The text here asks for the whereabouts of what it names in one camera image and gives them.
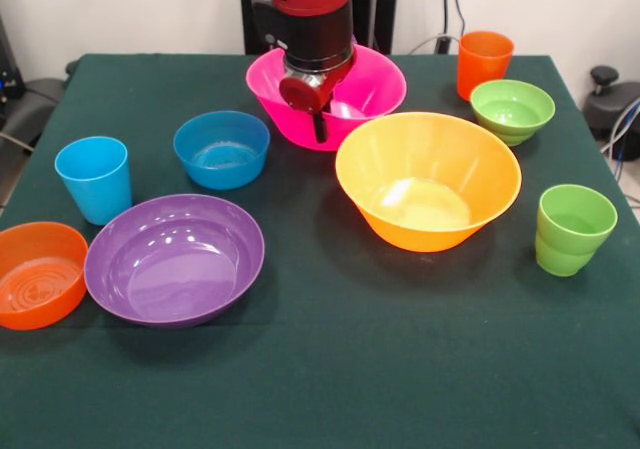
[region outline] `yellow-orange bowl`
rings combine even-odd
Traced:
[[[411,112],[367,122],[336,158],[342,189],[385,241],[457,246],[511,207],[522,184],[509,147],[464,119]]]

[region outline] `green cup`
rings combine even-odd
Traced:
[[[615,206],[593,189],[562,184],[547,189],[538,205],[536,260],[549,274],[576,274],[618,223]]]

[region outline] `bowl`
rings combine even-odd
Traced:
[[[509,146],[530,139],[554,116],[549,94],[533,84],[509,79],[485,82],[471,93],[479,124]]]
[[[382,117],[356,129],[336,157],[338,181],[385,241],[450,249],[503,214],[522,176],[511,150],[469,121],[433,113]]]
[[[265,246],[256,221],[217,197],[180,194],[144,202],[91,244],[85,278],[106,311],[150,327],[213,319],[257,278]]]
[[[32,330],[69,315],[87,292],[87,242],[72,227],[32,222],[0,232],[0,326]]]
[[[196,184],[229,190],[260,175],[270,140],[269,129],[257,117],[219,111],[183,124],[173,139],[173,148]]]
[[[331,113],[323,113],[328,138],[318,143],[313,117],[289,107],[280,95],[285,76],[284,51],[274,49],[260,56],[247,71],[247,85],[289,141],[316,151],[336,151],[359,125],[395,111],[407,94],[402,71],[372,49],[355,45],[356,60],[347,77],[336,86]]]

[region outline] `dark green cloth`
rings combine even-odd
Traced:
[[[455,58],[398,57],[402,110],[471,118]],[[245,86],[251,59],[87,56],[0,225],[56,220],[91,239],[53,161],[106,134],[130,149],[136,201],[206,192],[172,149],[208,111],[268,120]],[[640,231],[553,63],[516,57],[557,114],[515,148],[515,205],[463,245],[412,254],[378,239],[341,192],[332,154],[273,144],[262,177],[218,193],[264,231],[264,270],[247,296],[201,327],[131,326],[89,296],[54,327],[0,330],[0,447],[637,448]],[[577,276],[533,259],[537,201],[588,184],[620,214]]]

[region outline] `orange strainer bowl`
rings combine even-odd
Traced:
[[[503,214],[522,183],[520,165],[500,139],[434,113],[363,124],[340,146],[336,171],[371,228],[415,252],[460,244]]]
[[[78,231],[56,222],[0,232],[0,326],[39,329],[71,313],[87,292],[87,250]]]

